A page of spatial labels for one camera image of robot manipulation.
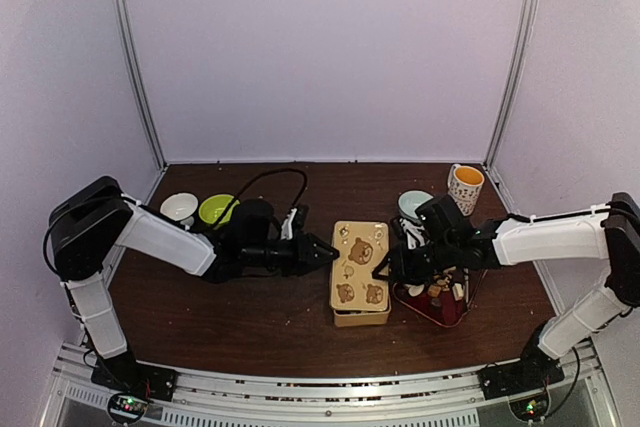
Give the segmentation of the tan bear tin lid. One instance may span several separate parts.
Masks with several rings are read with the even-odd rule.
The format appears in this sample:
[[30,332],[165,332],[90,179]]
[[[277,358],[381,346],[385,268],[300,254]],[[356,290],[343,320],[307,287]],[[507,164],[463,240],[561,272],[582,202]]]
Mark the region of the tan bear tin lid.
[[389,227],[382,222],[337,221],[329,305],[338,311],[382,312],[388,306],[386,281],[374,279],[374,269],[389,251]]

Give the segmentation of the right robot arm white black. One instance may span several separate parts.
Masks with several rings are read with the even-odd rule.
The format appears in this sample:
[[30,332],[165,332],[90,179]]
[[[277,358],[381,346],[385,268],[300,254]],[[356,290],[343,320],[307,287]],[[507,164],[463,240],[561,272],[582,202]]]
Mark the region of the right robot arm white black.
[[451,267],[491,270],[540,260],[606,260],[609,272],[531,336],[512,377],[535,387],[576,344],[639,305],[639,208],[620,192],[587,210],[547,217],[510,213],[475,226],[448,195],[421,204],[420,229],[395,220],[402,242],[373,269],[376,280],[420,285]]

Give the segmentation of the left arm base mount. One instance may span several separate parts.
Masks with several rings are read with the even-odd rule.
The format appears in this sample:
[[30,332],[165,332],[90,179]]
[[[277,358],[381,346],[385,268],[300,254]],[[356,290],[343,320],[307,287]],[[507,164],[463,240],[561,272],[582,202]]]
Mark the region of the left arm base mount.
[[177,377],[173,369],[142,364],[124,353],[108,359],[99,357],[91,382],[143,399],[171,401]]

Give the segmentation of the metal tongs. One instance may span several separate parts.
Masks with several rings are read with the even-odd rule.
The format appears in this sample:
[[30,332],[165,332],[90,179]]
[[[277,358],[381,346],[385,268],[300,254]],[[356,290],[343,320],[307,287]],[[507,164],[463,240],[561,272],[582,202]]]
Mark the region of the metal tongs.
[[471,293],[472,293],[472,285],[471,285],[471,274],[469,269],[463,269],[463,277],[464,277],[464,313],[468,313],[470,310],[470,301],[471,301]]

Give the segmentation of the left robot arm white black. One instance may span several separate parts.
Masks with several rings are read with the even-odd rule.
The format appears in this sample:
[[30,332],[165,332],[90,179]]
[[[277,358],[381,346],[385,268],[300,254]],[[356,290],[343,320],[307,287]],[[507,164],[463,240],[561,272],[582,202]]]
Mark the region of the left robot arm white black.
[[283,221],[264,199],[234,197],[227,222],[192,230],[129,197],[110,176],[98,178],[50,214],[42,255],[84,325],[106,376],[123,391],[144,380],[117,318],[102,270],[115,247],[141,252],[210,283],[263,268],[303,276],[332,263],[337,249],[304,230],[308,209],[294,202]]

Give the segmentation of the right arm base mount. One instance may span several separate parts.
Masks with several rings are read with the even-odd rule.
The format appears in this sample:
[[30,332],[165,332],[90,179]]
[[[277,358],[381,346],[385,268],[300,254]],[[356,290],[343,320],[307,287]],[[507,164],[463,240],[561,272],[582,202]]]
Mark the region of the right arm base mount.
[[544,389],[565,379],[558,364],[537,366],[523,361],[489,365],[477,375],[486,400]]

